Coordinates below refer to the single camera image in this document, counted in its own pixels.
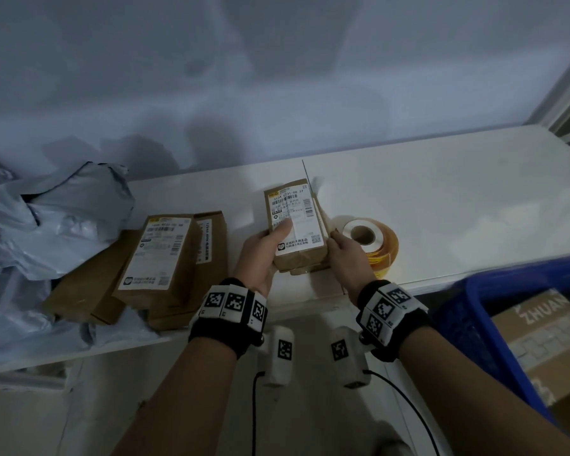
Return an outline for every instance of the yellow tape roll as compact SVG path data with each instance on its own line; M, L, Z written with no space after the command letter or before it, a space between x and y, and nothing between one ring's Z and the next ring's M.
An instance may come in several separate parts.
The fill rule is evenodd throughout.
M376 278L384 278L399 252L399 239L393 230L373 219L354 219L344 226L342 234L361 245Z

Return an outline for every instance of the white roll of labels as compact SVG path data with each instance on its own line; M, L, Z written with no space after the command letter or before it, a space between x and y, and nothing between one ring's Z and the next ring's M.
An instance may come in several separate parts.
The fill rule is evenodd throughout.
M365 219L354 219L348 222L344 226L342 234L360 244L365 253L374 253L384 244L382 230L373 222Z

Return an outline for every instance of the blue plastic basket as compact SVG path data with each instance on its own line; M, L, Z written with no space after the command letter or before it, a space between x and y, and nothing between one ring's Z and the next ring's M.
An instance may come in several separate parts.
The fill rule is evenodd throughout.
M549 288L570 299L570 258L482 272L462 285L461 293L433 314L437 329L485 372L553 422L490 317Z

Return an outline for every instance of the person's right hand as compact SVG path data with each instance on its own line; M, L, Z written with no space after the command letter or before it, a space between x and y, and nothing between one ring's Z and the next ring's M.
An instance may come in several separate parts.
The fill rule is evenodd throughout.
M369 282L376 280L367 254L355 240L337 230L327 239L329 264L338 282L348 291L348 298L357 305L359 292Z

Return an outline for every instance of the wall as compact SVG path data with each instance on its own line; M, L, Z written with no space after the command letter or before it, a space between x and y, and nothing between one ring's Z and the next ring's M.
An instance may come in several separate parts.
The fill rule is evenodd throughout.
M570 0L0 0L0 163L131 179L522 124Z

